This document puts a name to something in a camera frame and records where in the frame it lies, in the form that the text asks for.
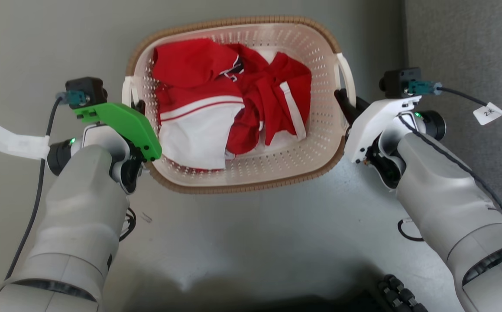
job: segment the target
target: black cable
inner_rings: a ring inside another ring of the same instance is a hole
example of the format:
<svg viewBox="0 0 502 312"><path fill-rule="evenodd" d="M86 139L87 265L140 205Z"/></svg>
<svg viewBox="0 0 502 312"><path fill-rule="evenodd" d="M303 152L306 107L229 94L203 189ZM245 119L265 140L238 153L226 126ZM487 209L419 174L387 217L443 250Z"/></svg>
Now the black cable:
<svg viewBox="0 0 502 312"><path fill-rule="evenodd" d="M424 241L424 239L422 237L411 237L409 235L406 235L405 232L403 232L403 229L401 229L404 222L405 222L404 219L397 222L397 230L399 231L399 233L401 233L401 235L403 235L403 237L405 237L406 239L409 239L409 241Z"/></svg>
<svg viewBox="0 0 502 312"><path fill-rule="evenodd" d="M478 103L482 106L488 105L488 103L486 103L482 100L479 100L476 97L471 97L470 95L465 94L461 91L457 91L457 90L453 90L453 89L449 89L449 88L445 88L445 87L437 87L437 90L448 92L448 93L453 93L454 95L458 95L459 97L464 97L465 99L471 100L474 103Z"/></svg>
<svg viewBox="0 0 502 312"><path fill-rule="evenodd" d="M62 101L62 97L56 99L55 104L52 106L51 115L49 117L49 123L47 125L47 132L45 132L45 136L49 136L51 134L52 123L55 121L55 113L58 105ZM39 182L37 183L37 193L35 194L35 203L33 204L33 210L31 211L31 217L29 218L29 222L27 223L27 227L25 232L23 233L23 237L19 242L18 249L14 255L12 263L10 264L9 270L6 273L5 280L7 280L13 273L14 268L16 267L16 263L18 262L19 255L22 253L23 246L26 244L27 237L31 232L31 228L33 227L33 222L35 222L35 217L37 216L37 211L39 210L39 202L41 201L41 193L43 192L43 177L45 176L45 160L41 160L41 164L39 165Z"/></svg>
<svg viewBox="0 0 502 312"><path fill-rule="evenodd" d="M133 212L132 208L128 207L128 211L131 212L132 214L126 213L126 217L128 217L128 231L126 233L120 235L120 241L123 241L132 231L136 228L136 213Z"/></svg>
<svg viewBox="0 0 502 312"><path fill-rule="evenodd" d="M459 168L461 168L462 170L465 170L465 172L468 172L474 178L474 180L476 182L480 183L482 185L482 187L486 191L488 191L488 193L490 193L490 195L493 197L493 199L495 200L495 202L499 205L499 207L502 210L502 201L501 201L501 199L499 198L499 196L497 194L495 194L495 192L492 190L492 188L490 188L488 186L488 184L486 184L486 182L484 182L484 180L482 180L482 178L480 178L480 176L478 176L478 174L475 174L472 170L470 170L469 168L467 168L467 166L465 166L464 164L462 164L462 162L460 162L459 160L455 159L453 156L449 155L445 150L442 150L439 146L435 145L432 141L428 140L425 136L423 136L421 133L419 133L415 128L413 128L411 125L409 125L403 119L403 117L401 115L399 116L399 119L401 119L401 122L403 123L403 125L405 125L413 134L415 134L415 136L417 136L421 140L423 140L425 142L425 144L428 144L429 146L433 147L434 150L436 150L437 152L439 152L440 154L442 154L443 156L445 156L445 158L447 158L448 160L451 160L451 162L453 162L454 164L456 164L457 166L459 166Z"/></svg>
<svg viewBox="0 0 502 312"><path fill-rule="evenodd" d="M448 93L453 93L454 95L458 95L459 97L464 97L465 99L471 100L474 103L478 103L482 106L488 105L488 103L485 103L484 101L477 99L476 97L471 97L470 95L465 94L461 91L457 91L457 90L453 90L453 89L449 89L449 88L445 88L445 87L437 87L437 90L448 92Z"/></svg>

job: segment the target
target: basket handle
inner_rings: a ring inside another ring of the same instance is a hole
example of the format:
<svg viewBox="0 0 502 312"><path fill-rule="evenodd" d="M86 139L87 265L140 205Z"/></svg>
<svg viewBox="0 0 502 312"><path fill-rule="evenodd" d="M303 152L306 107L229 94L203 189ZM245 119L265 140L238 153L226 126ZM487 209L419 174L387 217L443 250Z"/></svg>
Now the basket handle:
<svg viewBox="0 0 502 312"><path fill-rule="evenodd" d="M345 89L347 90L347 98L353 107L356 107L356 91L354 88L353 74L351 73L351 67L347 63L343 53L339 52L336 54L340 69L343 73L343 80L345 81Z"/></svg>
<svg viewBox="0 0 502 312"><path fill-rule="evenodd" d="M132 103L139 102L139 94L137 93L137 87L133 83L133 76L126 76L124 79L124 84L122 85L122 104L132 106Z"/></svg>

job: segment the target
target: label tag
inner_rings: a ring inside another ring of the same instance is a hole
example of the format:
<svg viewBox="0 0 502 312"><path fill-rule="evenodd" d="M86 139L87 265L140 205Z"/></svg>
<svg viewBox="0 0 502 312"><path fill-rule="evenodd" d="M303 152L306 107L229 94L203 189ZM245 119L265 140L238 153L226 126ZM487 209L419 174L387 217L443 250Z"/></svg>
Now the label tag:
<svg viewBox="0 0 502 312"><path fill-rule="evenodd" d="M488 124L492 122L495 119L498 119L499 117L502 116L502 109L499 107L495 106L492 102L488 103L487 106L480 107L479 109L475 110L474 112L474 117L478 119L478 122L484 126L485 124Z"/></svg>

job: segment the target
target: white plastic basket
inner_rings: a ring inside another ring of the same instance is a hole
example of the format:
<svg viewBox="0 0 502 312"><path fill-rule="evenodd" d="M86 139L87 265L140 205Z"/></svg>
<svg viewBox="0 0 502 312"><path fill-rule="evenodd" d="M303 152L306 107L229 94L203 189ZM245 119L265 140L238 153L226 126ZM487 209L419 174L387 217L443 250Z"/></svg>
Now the white plastic basket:
<svg viewBox="0 0 502 312"><path fill-rule="evenodd" d="M316 22L300 16L231 18L163 30L143 41L126 71L122 101L142 99L146 116L158 132L158 81L152 78L152 51L160 44L195 38L211 38L221 44L242 43L262 55L277 51L307 65L312 71L311 109L307 137L292 146L250 152L226 161L225 170L205 171L178 166L165 157L147 168L162 185L181 193L231 193L272 188L302 182L325 174L343 154L346 119L334 97L340 89L342 70L348 97L355 89L350 67L334 36Z"/></svg>

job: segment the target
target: red and white garment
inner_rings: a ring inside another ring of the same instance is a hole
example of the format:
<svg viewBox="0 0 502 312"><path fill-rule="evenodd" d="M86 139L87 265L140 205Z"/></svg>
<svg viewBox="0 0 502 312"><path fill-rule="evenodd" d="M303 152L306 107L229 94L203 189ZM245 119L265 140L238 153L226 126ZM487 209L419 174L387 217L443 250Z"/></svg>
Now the red and white garment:
<svg viewBox="0 0 502 312"><path fill-rule="evenodd" d="M223 73L237 60L236 52L204 39L155 49L159 140L167 158L191 168L225 168L227 137L243 98Z"/></svg>
<svg viewBox="0 0 502 312"><path fill-rule="evenodd" d="M239 155L276 133L306 136L311 73L284 53L269 64L241 44L209 39L155 49L162 153L191 168L225 168L225 151Z"/></svg>
<svg viewBox="0 0 502 312"><path fill-rule="evenodd" d="M242 44L228 45L239 53L245 71L235 74L245 109L235 118L227 150L239 155L253 150L264 128L264 144L287 132L296 140L306 137L305 125L311 103L311 71L305 65L278 52L272 63Z"/></svg>

